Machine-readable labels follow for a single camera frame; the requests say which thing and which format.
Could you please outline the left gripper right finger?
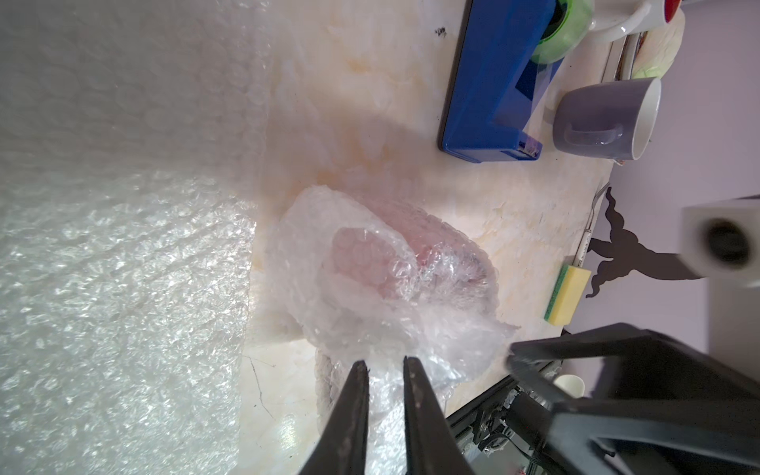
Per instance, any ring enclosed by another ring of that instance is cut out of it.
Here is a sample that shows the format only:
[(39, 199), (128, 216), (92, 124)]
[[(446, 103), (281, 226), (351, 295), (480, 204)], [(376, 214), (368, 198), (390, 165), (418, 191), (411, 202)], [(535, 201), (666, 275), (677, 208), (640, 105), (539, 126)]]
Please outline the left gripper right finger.
[(473, 475), (451, 434), (421, 360), (406, 356), (403, 373), (407, 473)]

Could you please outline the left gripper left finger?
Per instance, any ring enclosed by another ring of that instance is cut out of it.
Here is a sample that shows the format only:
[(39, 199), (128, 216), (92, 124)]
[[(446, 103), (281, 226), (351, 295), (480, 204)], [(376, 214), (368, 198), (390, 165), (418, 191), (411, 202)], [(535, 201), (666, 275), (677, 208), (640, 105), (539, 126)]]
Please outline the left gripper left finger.
[(354, 362), (324, 433), (302, 467), (301, 475), (365, 473), (369, 390), (366, 363)]

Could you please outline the blue tape dispenser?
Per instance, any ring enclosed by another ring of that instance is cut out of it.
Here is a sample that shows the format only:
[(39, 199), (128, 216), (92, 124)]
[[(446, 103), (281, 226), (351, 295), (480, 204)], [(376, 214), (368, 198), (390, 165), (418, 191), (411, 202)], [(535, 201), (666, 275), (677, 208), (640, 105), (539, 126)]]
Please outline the blue tape dispenser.
[(591, 1), (466, 4), (437, 145), (466, 162), (534, 162), (524, 128), (564, 57), (589, 32)]

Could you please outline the lavender mug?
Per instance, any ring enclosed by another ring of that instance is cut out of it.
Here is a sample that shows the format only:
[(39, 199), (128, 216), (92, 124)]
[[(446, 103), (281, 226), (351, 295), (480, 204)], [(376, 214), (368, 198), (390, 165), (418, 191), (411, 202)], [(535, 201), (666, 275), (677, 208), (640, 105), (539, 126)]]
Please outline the lavender mug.
[(576, 156), (639, 160), (651, 139), (661, 95), (662, 83), (656, 77), (572, 90), (556, 109), (553, 144)]

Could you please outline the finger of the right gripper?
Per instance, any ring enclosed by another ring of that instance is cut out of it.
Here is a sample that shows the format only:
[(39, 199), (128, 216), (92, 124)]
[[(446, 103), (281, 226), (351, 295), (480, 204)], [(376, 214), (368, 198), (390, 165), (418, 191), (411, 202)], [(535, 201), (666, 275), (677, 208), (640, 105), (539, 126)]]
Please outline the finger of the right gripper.
[(614, 324), (560, 338), (528, 340), (511, 346), (510, 374), (551, 405), (569, 393), (545, 379), (536, 364), (552, 360), (600, 358), (603, 366), (592, 392), (600, 400), (750, 400), (759, 383), (718, 360), (660, 332)]
[(521, 394), (510, 427), (552, 474), (759, 471), (756, 385), (637, 385), (552, 409)]

